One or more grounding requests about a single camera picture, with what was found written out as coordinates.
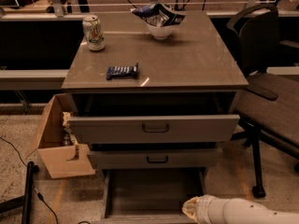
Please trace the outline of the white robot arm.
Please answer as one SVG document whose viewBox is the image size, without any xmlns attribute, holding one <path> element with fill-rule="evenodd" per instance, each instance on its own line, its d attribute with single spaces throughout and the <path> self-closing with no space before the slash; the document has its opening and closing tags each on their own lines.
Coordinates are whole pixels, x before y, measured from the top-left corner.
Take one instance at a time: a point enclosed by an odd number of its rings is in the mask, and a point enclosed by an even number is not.
<svg viewBox="0 0 299 224">
<path fill-rule="evenodd" d="M 193 197 L 182 212 L 197 224 L 299 224 L 299 214 L 279 212 L 245 199 Z"/>
</svg>

